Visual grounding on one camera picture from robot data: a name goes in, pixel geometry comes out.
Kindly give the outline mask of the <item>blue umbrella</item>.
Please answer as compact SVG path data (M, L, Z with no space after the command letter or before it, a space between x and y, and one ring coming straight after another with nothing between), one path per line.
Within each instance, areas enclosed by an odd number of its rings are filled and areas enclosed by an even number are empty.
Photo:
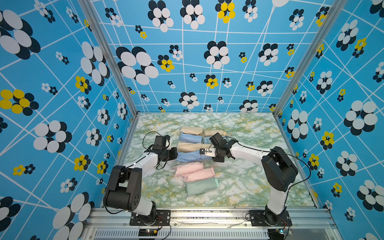
M202 140L203 140L202 141L203 144L211 144L212 143L211 140L210 140L210 137L203 137Z
M212 156L207 156L207 155L201 155L201 157L200 157L201 161L212 160L212 159L213 159Z

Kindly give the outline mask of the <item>blue umbrella sleeve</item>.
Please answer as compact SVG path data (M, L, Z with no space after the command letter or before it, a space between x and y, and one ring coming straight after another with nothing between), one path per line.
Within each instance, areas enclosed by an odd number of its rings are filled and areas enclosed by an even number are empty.
M201 160L201 154L199 151L187 153L179 152L176 160L183 163L195 162Z
M184 134L183 132L181 132L181 136L179 137L179 141L183 142L183 143L200 144L202 142L202 136Z

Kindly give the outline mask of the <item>beige umbrella sleeve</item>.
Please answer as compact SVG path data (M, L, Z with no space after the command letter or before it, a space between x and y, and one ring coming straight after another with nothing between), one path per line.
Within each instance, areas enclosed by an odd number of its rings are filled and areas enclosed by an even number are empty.
M186 126L181 127L181 132L183 134L188 134L188 135L201 136L203 134L203 131L204 129L199 127L186 127Z
M182 153L195 152L202 149L201 143L178 143L177 150Z

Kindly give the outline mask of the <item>beige umbrella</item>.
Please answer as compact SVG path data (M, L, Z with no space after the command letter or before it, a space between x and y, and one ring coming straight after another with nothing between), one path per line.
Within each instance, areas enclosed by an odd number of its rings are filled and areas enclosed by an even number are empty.
M221 136L227 136L227 132L224 130L205 130L204 131L204 137L212 137L215 134L220 134Z
M210 148L211 144L201 144L202 149L208 149Z

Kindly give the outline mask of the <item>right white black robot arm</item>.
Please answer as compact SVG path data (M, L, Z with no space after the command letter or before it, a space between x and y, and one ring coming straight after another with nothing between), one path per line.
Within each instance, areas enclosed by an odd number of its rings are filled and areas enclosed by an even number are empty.
M258 149L242 144L236 139L227 141L219 133L210 137L210 141L211 144L207 148L200 149L200 154L212 157L215 162L223 163L225 158L233 160L240 158L263 167L271 186L264 221L270 226L277 226L281 222L286 226L292 226L286 210L286 201L299 171L289 155L280 147L270 150Z

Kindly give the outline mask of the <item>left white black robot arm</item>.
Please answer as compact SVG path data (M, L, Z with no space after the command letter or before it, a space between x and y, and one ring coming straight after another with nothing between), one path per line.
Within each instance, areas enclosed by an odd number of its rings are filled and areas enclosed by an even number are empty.
M160 162L175 160L177 156L176 147L149 150L131 165L114 166L104 193L105 209L128 211L138 216L142 222L154 222L157 218L156 203L141 197L142 177Z

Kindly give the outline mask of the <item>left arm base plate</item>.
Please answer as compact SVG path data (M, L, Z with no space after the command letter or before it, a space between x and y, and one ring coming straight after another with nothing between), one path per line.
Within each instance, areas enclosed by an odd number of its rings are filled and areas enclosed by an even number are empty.
M139 215L132 213L130 219L130 226L150 227L169 226L171 220L170 210L156 210L150 213L149 216Z

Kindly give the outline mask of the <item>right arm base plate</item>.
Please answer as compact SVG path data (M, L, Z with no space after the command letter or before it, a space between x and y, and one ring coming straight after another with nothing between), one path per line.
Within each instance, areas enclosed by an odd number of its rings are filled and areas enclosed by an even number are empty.
M251 210L250 222L253 227L291 227L292 220L287 210L283 210L279 215L266 210Z

